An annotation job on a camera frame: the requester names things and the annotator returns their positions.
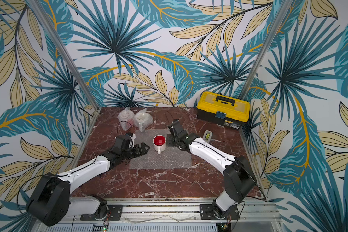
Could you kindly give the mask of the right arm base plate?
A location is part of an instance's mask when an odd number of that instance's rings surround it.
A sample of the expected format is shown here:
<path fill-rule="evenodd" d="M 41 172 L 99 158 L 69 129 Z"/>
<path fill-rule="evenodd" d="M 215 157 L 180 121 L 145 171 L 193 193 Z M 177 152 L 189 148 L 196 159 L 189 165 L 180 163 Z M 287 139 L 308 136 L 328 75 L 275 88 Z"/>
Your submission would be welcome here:
<path fill-rule="evenodd" d="M 232 205 L 226 211 L 222 211 L 215 203 L 201 204 L 199 208 L 201 220 L 239 219 L 241 213 L 241 210 L 236 205 Z"/>

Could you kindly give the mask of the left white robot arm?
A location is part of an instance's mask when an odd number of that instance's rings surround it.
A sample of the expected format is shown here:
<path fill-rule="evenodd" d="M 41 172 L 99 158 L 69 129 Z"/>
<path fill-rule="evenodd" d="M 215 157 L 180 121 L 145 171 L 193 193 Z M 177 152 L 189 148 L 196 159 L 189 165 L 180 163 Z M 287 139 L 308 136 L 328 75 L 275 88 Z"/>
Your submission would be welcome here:
<path fill-rule="evenodd" d="M 111 210 L 107 201 L 99 196 L 71 197 L 80 186 L 104 174 L 123 161 L 146 155 L 150 147 L 136 144 L 135 134 L 119 135 L 105 152 L 90 161 L 57 175 L 43 175 L 25 210 L 46 226 L 54 226 L 63 218 L 81 216 L 87 219 L 107 220 Z"/>

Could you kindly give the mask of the white mug red inside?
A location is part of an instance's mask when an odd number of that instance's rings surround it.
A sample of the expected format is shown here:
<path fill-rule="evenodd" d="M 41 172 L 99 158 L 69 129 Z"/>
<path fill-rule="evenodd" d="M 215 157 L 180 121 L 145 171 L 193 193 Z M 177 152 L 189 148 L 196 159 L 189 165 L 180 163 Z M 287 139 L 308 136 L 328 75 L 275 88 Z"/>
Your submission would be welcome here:
<path fill-rule="evenodd" d="M 164 152 L 167 148 L 167 139 L 163 135 L 157 135 L 153 138 L 154 149 L 158 154 Z"/>

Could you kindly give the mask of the clear bubble wrap sheet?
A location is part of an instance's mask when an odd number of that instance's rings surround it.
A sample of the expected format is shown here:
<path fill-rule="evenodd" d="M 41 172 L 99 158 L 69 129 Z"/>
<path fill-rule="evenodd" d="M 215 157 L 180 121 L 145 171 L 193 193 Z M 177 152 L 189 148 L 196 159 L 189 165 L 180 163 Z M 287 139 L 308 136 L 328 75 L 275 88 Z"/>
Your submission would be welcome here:
<path fill-rule="evenodd" d="M 134 126 L 134 112 L 126 107 L 118 114 L 119 125 L 124 131 L 130 130 Z"/>
<path fill-rule="evenodd" d="M 140 132 L 143 132 L 148 126 L 153 124 L 153 117 L 147 113 L 147 109 L 145 108 L 135 114 L 134 124 Z"/>
<path fill-rule="evenodd" d="M 135 132 L 135 143 L 145 143 L 150 146 L 146 155 L 134 158 L 129 162 L 130 169 L 184 169 L 192 166 L 191 154 L 181 151 L 177 147 L 168 146 L 161 154 L 154 149 L 153 138 L 156 135 L 169 134 L 168 129 L 147 129 Z"/>

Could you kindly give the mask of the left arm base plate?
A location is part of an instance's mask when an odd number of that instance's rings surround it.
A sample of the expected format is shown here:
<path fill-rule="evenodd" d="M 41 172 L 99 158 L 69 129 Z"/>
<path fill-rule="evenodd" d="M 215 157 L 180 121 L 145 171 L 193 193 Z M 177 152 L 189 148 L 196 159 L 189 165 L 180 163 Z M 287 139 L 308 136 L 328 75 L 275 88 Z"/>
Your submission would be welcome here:
<path fill-rule="evenodd" d="M 80 217 L 81 221 L 119 221 L 122 214 L 123 205 L 106 205 L 102 204 L 96 213 Z"/>

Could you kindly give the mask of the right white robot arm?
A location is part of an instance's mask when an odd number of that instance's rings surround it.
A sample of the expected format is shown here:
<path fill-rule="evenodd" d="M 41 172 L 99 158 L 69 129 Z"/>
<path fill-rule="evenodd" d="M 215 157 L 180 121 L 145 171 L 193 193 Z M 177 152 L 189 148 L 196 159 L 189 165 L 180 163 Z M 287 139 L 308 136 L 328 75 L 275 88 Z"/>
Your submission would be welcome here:
<path fill-rule="evenodd" d="M 247 158 L 237 158 L 207 143 L 195 133 L 187 133 L 179 120 L 169 124 L 173 145 L 197 156 L 215 167 L 224 178 L 224 191 L 213 202 L 213 214 L 223 217 L 229 209 L 241 203 L 257 186 L 256 178 Z"/>

